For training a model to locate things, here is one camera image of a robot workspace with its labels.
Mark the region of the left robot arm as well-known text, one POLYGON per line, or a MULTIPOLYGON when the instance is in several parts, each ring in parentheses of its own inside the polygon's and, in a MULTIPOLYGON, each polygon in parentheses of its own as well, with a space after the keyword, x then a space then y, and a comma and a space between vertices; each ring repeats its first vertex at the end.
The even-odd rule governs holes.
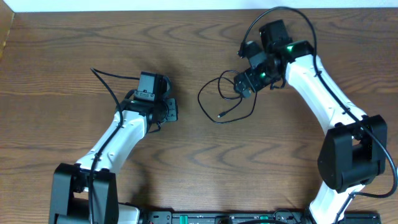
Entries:
POLYGON ((49 223, 139 223, 139 208, 118 201, 116 176, 151 126, 178 120, 169 77, 141 72, 138 87, 116 109, 109 128, 74 164, 53 173, 49 223))

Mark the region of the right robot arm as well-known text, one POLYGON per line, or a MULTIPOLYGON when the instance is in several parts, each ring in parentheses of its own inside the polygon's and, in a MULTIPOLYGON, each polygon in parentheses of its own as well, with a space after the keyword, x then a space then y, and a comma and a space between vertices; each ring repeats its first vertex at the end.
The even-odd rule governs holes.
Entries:
POLYGON ((323 180, 302 223, 339 223, 355 196, 386 168, 387 124, 368 116, 340 90, 306 40, 293 41, 282 20, 259 29, 261 43, 243 40, 238 55, 250 67, 234 78, 234 90, 247 98, 281 81, 309 106, 325 134, 317 166, 323 180))

